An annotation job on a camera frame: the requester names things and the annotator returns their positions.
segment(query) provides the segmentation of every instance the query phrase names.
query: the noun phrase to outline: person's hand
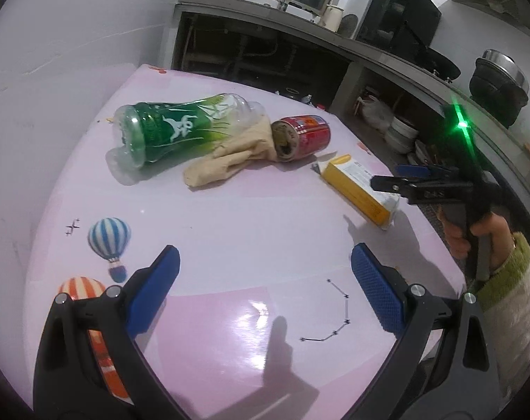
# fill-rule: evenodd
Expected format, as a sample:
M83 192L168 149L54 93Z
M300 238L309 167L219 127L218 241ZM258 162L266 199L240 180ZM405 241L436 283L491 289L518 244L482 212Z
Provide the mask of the person's hand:
M450 253L456 259L465 259L471 250L471 245L464 238L462 230L446 219L442 207L438 210L438 219L444 227L446 242L450 246ZM481 221L471 226L471 233L476 237L491 234L493 252L491 254L491 269L500 267L514 250L514 239L507 220L495 213L488 214Z

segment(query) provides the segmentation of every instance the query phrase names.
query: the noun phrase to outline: white logo on bottle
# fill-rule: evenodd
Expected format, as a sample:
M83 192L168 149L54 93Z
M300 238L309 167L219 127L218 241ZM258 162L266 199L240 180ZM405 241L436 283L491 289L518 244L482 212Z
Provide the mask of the white logo on bottle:
M184 115L180 121L171 119L171 118L163 118L163 120L167 123L169 123L172 128L174 128L174 135L170 139L170 142L173 142L174 139L177 137L185 138L187 135L191 132L193 129L193 122L189 121L190 118L197 118L196 115Z

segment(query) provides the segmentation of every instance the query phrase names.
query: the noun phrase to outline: stack of bowls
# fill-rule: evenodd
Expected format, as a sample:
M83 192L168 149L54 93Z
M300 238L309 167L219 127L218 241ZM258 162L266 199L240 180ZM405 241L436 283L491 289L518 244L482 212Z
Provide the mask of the stack of bowls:
M418 131L405 119L395 117L385 133L385 142L393 151L407 154L413 150Z

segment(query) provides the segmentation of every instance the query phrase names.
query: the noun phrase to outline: green bottle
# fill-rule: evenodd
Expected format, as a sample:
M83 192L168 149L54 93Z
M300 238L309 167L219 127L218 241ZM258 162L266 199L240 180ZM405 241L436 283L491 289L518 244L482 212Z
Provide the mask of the green bottle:
M120 164L141 168L172 152L217 144L255 124L259 103L236 94L219 94L188 103L139 102L116 110L113 124Z

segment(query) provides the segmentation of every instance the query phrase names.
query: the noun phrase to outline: person's arm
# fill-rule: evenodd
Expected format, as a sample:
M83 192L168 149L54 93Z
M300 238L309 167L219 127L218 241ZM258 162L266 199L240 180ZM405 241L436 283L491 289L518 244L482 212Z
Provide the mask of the person's arm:
M459 227L439 212L450 252L464 259L470 245ZM512 234L506 220L490 214L471 228L493 241L491 278L474 292L481 302L493 339L504 396L518 391L530 374L530 247L521 233Z

